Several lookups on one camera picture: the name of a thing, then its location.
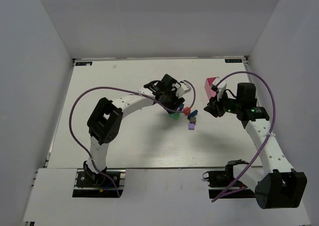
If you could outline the green wood block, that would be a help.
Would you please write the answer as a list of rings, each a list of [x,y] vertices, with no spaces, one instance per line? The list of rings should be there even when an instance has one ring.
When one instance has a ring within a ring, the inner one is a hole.
[[[169,115],[173,119],[180,119],[180,114],[179,113],[172,113]]]

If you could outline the right blue table label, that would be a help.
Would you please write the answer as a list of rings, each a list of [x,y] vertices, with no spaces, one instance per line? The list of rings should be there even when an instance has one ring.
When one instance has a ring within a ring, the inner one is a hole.
[[[242,63],[242,59],[225,59],[226,63]]]

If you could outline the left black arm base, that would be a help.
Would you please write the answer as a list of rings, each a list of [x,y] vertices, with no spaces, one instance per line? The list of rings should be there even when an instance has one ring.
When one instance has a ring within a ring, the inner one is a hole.
[[[110,171],[109,175],[115,182],[119,195],[121,196],[125,185],[125,170]],[[101,176],[95,183],[84,171],[78,170],[73,187],[73,198],[118,198],[117,191],[113,183],[106,177]]]

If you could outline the pink plastic box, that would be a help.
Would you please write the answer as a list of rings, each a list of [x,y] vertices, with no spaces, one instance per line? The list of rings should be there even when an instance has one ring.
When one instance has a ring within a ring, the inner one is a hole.
[[[206,91],[206,95],[208,99],[216,97],[217,100],[220,99],[221,88],[216,87],[216,85],[220,82],[219,77],[207,78],[204,84],[204,88]]]

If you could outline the small purple cube block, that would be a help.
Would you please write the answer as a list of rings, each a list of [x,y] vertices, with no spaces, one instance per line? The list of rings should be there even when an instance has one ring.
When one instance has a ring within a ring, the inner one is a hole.
[[[194,130],[195,129],[195,124],[194,123],[189,123],[188,124],[188,129],[189,130]]]

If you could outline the red cube block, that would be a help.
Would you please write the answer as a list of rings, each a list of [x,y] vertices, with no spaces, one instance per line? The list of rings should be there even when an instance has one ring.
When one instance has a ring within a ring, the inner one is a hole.
[[[189,115],[190,112],[191,112],[191,109],[190,109],[189,107],[185,107],[185,108],[183,109],[183,113],[184,113],[185,115]]]

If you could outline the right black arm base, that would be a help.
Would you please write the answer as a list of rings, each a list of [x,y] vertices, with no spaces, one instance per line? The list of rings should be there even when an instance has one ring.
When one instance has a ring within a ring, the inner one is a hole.
[[[236,165],[248,165],[248,162],[244,160],[232,160],[226,164],[224,170],[211,170],[202,174],[203,180],[208,182],[208,186],[210,188],[210,199],[215,198],[219,193],[221,193],[223,188],[228,186],[234,180],[233,166]],[[235,187],[235,190],[242,189],[242,191],[226,195],[222,197],[223,199],[255,198],[254,192],[248,188],[244,189],[245,185],[242,182],[236,182],[233,187]]]

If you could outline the blue table label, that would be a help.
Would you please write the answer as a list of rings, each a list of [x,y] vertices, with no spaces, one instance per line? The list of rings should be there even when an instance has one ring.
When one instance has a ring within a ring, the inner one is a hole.
[[[91,66],[93,62],[76,62],[76,66]]]
[[[225,59],[226,63],[242,63],[242,59]]]

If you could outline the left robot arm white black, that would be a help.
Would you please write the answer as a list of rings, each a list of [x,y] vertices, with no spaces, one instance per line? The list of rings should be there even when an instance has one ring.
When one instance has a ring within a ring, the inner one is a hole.
[[[96,179],[98,172],[106,172],[108,147],[119,133],[121,121],[128,115],[158,101],[172,114],[185,101],[182,97],[191,91],[190,84],[178,82],[165,74],[162,80],[145,84],[138,93],[119,99],[101,98],[90,115],[87,125],[90,134],[90,159],[84,163],[85,172]]]

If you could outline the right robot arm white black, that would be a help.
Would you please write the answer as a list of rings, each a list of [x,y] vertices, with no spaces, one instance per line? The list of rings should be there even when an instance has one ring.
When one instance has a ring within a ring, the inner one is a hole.
[[[213,83],[216,92],[204,110],[214,117],[225,113],[235,114],[252,139],[262,163],[263,173],[245,167],[244,160],[229,161],[225,167],[226,177],[232,182],[240,181],[254,192],[257,204],[262,209],[297,208],[306,188],[307,178],[298,172],[284,156],[272,124],[264,107],[257,106],[256,87],[252,83],[239,83],[235,98],[228,97],[226,83]]]

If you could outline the dark blue long block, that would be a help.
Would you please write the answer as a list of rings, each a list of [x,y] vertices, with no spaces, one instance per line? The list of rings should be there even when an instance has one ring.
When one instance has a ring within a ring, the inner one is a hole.
[[[187,118],[191,119],[192,117],[195,117],[197,114],[198,114],[198,110],[194,110],[187,116]]]

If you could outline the left blue table label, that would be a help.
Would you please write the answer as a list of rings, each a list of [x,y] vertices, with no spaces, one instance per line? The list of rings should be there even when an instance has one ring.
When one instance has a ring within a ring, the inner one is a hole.
[[[93,62],[76,62],[76,66],[91,66]]]

